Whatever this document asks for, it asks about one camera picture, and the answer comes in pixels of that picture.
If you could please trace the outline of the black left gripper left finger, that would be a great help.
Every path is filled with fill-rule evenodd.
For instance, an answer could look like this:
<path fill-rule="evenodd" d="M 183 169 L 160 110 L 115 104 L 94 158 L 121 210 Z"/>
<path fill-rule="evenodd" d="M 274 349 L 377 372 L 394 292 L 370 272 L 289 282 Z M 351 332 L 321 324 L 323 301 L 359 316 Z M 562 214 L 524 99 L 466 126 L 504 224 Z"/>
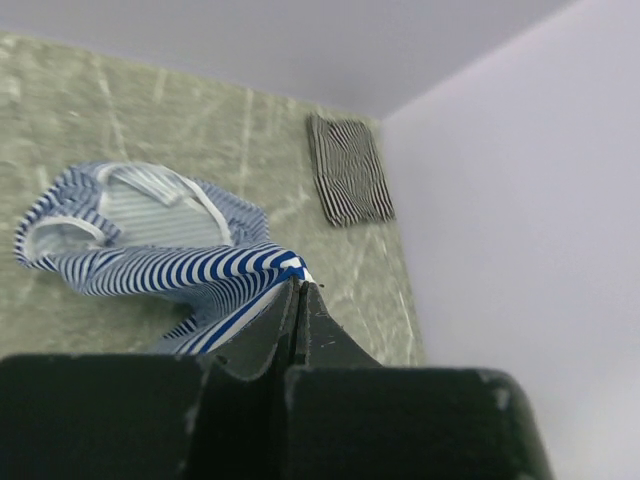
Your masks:
<path fill-rule="evenodd" d="M 208 354 L 1 363 L 5 479 L 275 479 L 299 285 Z"/>

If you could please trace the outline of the black white striped tank top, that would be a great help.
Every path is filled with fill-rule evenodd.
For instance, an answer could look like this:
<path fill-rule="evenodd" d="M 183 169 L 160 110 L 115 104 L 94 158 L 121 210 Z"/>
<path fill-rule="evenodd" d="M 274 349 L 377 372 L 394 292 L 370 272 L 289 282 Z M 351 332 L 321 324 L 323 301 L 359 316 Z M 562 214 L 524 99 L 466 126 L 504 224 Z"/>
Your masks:
<path fill-rule="evenodd" d="M 306 119 L 313 178 L 326 219 L 334 227 L 395 218 L 373 132 L 354 119 Z"/>

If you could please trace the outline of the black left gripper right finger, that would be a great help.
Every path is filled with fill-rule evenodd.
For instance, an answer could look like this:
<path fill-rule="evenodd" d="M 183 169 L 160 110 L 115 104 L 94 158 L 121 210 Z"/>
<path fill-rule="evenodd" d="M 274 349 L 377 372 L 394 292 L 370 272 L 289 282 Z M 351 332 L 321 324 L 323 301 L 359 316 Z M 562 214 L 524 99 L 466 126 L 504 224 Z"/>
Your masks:
<path fill-rule="evenodd" d="M 507 373 L 389 367 L 301 293 L 284 377 L 284 479 L 550 479 L 530 402 Z"/>

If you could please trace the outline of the blue white striped tank top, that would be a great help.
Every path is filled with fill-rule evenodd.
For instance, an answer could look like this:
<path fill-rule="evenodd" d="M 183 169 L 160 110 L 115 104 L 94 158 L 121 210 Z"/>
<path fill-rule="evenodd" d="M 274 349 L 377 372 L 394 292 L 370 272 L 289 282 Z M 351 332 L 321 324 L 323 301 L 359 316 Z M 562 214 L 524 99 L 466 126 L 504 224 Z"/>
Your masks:
<path fill-rule="evenodd" d="M 257 205 L 158 164 L 65 169 L 18 224 L 14 255 L 86 296 L 146 294 L 188 306 L 160 353 L 215 350 L 254 321 L 304 260 L 272 242 Z"/>

